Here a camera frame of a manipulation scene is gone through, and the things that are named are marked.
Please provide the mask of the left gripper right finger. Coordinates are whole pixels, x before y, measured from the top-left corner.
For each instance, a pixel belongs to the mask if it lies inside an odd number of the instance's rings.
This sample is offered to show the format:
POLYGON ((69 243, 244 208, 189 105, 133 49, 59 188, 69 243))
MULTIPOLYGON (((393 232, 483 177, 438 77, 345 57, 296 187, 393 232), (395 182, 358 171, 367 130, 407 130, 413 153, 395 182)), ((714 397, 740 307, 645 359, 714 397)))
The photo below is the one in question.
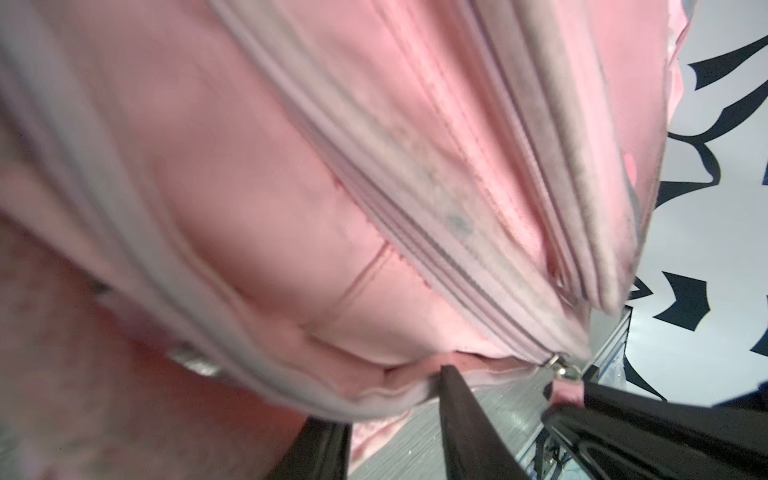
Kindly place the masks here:
POLYGON ((438 396, 444 462, 449 480, 529 478, 455 366, 441 367, 438 396))

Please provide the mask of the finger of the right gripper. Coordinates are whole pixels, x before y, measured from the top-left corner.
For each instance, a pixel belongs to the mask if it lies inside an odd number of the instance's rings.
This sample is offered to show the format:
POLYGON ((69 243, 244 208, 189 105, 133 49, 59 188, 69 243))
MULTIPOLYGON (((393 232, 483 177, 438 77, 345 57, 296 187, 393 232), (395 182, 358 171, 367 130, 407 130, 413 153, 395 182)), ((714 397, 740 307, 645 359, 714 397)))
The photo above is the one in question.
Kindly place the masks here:
POLYGON ((556 406, 543 423, 594 479, 767 477, 765 413, 663 406, 612 415, 556 406))
POLYGON ((581 406, 555 404, 542 414, 542 423, 548 424, 557 413, 594 413, 647 432, 725 444, 767 442, 767 410, 758 391, 705 407, 654 400, 595 383, 586 383, 583 390, 581 406))

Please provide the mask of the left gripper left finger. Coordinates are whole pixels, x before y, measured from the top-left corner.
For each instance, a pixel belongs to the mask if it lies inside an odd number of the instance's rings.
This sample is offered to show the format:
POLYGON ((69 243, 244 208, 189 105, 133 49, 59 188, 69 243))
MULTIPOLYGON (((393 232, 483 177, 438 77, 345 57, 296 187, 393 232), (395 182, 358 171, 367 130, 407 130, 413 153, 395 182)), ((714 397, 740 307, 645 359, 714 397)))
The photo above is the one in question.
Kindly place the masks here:
POLYGON ((269 480, 346 480, 353 426, 310 417, 266 476, 269 480))

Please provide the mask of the pink student backpack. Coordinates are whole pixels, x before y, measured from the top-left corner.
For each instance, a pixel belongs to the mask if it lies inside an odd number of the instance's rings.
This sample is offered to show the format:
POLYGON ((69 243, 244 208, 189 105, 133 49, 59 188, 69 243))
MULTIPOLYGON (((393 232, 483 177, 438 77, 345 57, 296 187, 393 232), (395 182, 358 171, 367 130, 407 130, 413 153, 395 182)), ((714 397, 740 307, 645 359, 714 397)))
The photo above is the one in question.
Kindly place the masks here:
POLYGON ((590 356, 688 1, 5 1, 1 417, 33 479, 262 479, 590 356))

